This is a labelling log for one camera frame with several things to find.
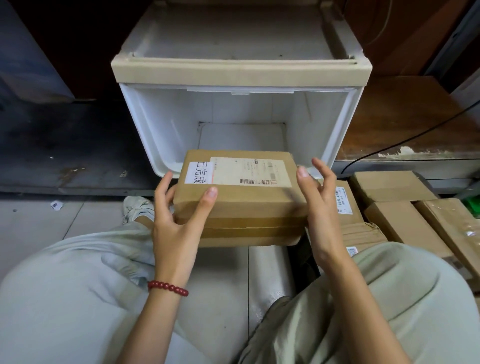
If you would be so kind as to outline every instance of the tile floor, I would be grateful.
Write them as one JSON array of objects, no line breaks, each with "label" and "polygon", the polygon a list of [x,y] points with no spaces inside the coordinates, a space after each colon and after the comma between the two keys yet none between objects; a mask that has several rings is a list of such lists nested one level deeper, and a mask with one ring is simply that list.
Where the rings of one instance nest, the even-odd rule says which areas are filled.
[{"label": "tile floor", "polygon": [[[64,203],[54,211],[50,203]],[[0,281],[20,261],[59,240],[121,224],[121,200],[0,195]],[[285,248],[200,249],[178,320],[214,363],[233,363],[265,312],[294,294]]]}]

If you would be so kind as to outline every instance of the white sneaker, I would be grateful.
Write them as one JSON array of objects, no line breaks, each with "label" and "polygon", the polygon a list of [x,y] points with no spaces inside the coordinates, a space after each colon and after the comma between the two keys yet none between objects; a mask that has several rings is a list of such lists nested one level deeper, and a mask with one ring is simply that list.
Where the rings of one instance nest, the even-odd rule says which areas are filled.
[{"label": "white sneaker", "polygon": [[139,216],[155,220],[155,208],[152,201],[144,197],[128,196],[123,200],[123,223],[132,222]]}]

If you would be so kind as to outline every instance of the wooden platform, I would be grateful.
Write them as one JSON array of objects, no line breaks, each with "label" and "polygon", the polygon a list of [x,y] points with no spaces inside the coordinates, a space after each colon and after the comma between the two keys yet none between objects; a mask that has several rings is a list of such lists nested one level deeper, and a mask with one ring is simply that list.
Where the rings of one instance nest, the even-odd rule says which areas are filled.
[{"label": "wooden platform", "polygon": [[[432,77],[373,78],[363,92],[336,159],[355,160],[421,133],[461,110]],[[442,159],[480,159],[480,130],[468,116],[462,115],[402,147],[367,158]]]}]

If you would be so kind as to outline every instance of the person's left hand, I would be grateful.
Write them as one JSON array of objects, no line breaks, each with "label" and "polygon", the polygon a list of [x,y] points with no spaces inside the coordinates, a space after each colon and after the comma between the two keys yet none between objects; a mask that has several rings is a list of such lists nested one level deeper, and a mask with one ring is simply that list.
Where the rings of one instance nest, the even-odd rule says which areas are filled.
[{"label": "person's left hand", "polygon": [[155,254],[155,280],[184,288],[197,257],[205,221],[218,195],[216,187],[206,190],[192,218],[185,225],[173,221],[169,207],[176,185],[168,189],[172,172],[168,172],[155,190],[155,221],[152,229]]}]

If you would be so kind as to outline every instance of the white plastic storage bin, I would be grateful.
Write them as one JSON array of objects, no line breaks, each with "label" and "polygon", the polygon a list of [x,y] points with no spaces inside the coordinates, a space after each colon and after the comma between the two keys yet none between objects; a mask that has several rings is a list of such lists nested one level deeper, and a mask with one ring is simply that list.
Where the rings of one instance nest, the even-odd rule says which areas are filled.
[{"label": "white plastic storage bin", "polygon": [[288,151],[332,165],[372,65],[328,4],[154,3],[112,68],[156,174],[189,149]]}]

